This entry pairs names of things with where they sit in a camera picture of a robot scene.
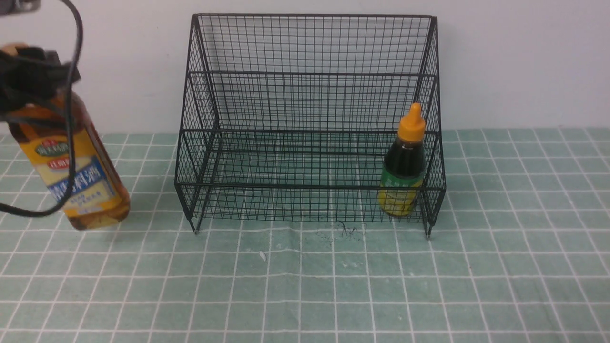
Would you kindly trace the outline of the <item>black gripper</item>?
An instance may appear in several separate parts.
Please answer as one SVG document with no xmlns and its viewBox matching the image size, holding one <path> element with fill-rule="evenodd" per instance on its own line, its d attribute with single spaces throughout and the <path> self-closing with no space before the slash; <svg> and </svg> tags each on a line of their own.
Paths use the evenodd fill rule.
<svg viewBox="0 0 610 343">
<path fill-rule="evenodd" d="M 1 121 L 19 123 L 17 111 L 39 106 L 55 115 L 65 111 L 52 104 L 61 89 L 81 80 L 78 67 L 62 63 L 54 50 L 38 46 L 15 46 L 1 52 Z"/>
</svg>

